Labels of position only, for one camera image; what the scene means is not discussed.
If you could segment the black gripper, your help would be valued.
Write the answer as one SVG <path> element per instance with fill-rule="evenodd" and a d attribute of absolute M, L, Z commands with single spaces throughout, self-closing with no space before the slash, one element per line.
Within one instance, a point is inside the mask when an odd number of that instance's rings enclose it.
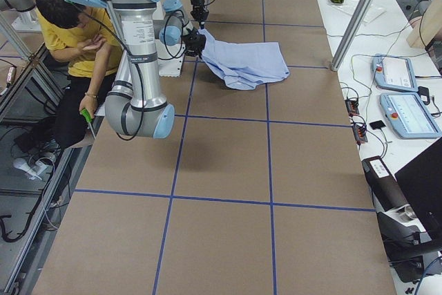
<path fill-rule="evenodd" d="M 206 0 L 190 0 L 192 7 L 191 15 L 196 20 L 199 21 L 200 29 L 204 29 L 204 21 L 206 21 L 209 16 L 209 10 Z"/>
<path fill-rule="evenodd" d="M 190 57 L 199 57 L 202 55 L 206 44 L 206 36 L 200 34 L 197 30 L 192 30 L 189 34 L 182 36 L 185 45 L 184 54 Z"/>

